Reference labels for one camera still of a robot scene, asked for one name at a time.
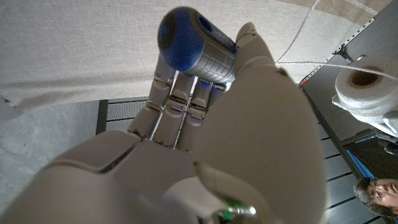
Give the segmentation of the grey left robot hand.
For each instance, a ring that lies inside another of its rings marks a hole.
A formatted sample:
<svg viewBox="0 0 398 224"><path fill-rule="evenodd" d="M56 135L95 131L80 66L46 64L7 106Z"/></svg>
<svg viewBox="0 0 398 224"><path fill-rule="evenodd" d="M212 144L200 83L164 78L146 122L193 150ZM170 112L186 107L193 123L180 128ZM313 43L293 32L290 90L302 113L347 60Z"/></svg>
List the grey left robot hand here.
<svg viewBox="0 0 398 224"><path fill-rule="evenodd" d="M357 120L397 137L397 98L356 99L336 94L332 97L335 106L349 112Z"/></svg>

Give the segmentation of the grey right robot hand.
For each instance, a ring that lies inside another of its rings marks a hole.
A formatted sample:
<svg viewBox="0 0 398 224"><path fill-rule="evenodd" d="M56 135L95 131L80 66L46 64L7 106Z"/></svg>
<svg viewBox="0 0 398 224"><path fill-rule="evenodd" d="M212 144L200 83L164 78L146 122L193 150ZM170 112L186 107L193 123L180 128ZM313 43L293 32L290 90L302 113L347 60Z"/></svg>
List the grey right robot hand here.
<svg viewBox="0 0 398 224"><path fill-rule="evenodd" d="M236 79L184 150L147 140L144 119L44 167L2 223L323 223L325 171L306 96L274 65L252 23L236 38Z"/></svg>

